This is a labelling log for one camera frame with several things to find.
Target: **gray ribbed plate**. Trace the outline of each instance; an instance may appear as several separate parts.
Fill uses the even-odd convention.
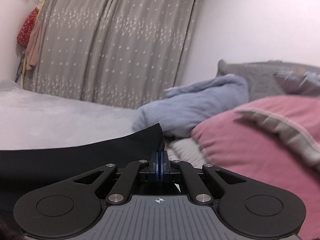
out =
[[[212,208],[186,196],[133,196],[107,208],[101,220],[70,240],[247,240],[221,223]],[[288,240],[298,240],[290,236]]]

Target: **blanket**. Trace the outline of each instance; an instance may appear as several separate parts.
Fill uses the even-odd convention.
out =
[[[164,91],[165,99],[141,106],[132,129],[139,131],[160,123],[166,136],[190,137],[202,121],[247,103],[248,84],[240,76],[226,75]]]

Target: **gray curtain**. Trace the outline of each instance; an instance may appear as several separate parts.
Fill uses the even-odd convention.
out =
[[[179,85],[201,0],[46,0],[24,88],[138,108]]]

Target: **pink pillow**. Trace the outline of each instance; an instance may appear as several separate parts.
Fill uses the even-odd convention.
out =
[[[303,240],[320,237],[320,175],[301,163],[276,135],[227,111],[197,125],[192,137],[211,163],[300,197],[307,216],[299,236]]]
[[[280,140],[320,171],[320,99],[303,96],[267,97],[235,108],[246,119]]]

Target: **beige cloth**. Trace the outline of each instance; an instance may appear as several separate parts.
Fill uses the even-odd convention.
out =
[[[26,70],[32,69],[32,67],[36,66],[38,63],[41,30],[42,22],[38,20],[30,34],[29,43],[25,52]]]

